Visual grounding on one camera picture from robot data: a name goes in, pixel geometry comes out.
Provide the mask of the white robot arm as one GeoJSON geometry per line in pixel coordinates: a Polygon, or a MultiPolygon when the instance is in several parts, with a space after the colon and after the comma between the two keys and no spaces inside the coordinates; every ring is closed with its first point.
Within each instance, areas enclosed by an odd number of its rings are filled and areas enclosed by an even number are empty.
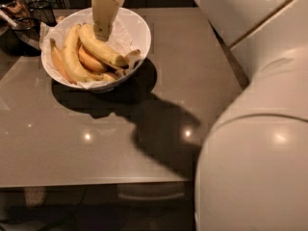
{"type": "Polygon", "coordinates": [[[308,231],[308,0],[194,0],[250,80],[203,144],[197,231],[308,231]]]}

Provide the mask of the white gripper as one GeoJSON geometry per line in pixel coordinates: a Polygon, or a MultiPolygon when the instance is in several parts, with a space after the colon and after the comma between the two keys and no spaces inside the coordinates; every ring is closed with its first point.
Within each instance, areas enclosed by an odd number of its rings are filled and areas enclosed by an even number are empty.
{"type": "Polygon", "coordinates": [[[91,0],[93,30],[104,41],[108,40],[119,8],[125,0],[91,0]]]}

